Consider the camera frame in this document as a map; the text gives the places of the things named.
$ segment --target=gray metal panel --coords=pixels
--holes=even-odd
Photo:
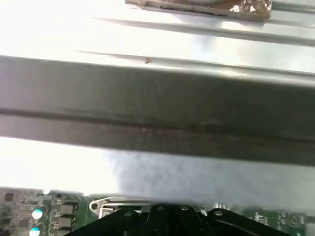
[[[314,1],[274,1],[265,23],[122,2],[1,3],[0,134],[192,156],[6,143],[21,177],[0,185],[312,206]]]

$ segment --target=electronic component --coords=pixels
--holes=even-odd
[[[66,234],[70,233],[70,230],[52,230],[50,233],[54,236],[65,236]]]
[[[74,213],[73,205],[69,204],[56,205],[55,209],[60,211],[61,215],[63,214],[71,215]]]
[[[6,202],[13,201],[13,198],[14,198],[14,193],[6,193],[4,195],[4,201],[6,201]]]
[[[19,227],[20,228],[28,228],[29,227],[29,223],[30,223],[29,219],[22,219],[19,222]]]
[[[1,225],[8,225],[8,224],[10,224],[10,222],[11,222],[11,218],[5,217],[5,218],[3,218],[3,219],[1,220],[0,224],[1,224]]]
[[[71,218],[68,217],[54,217],[54,221],[58,223],[60,228],[70,228],[72,226]]]

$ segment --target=chip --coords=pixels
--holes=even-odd
[[[13,198],[14,198],[14,193],[6,193],[6,194],[4,195],[4,200],[5,200],[6,202],[11,202],[11,201],[13,201]]]

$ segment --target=green circuit board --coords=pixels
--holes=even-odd
[[[12,236],[64,236],[95,220],[90,211],[91,201],[108,196],[84,196],[43,190],[0,188],[0,233]],[[292,236],[306,236],[307,216],[303,213],[278,209],[226,207],[252,220],[281,230]]]

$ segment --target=circuit board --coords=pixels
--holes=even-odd
[[[64,236],[97,220],[98,215],[90,211],[89,204],[106,197],[0,188],[0,235]],[[229,210],[292,236],[307,234],[307,216],[302,213],[261,207],[229,207]]]

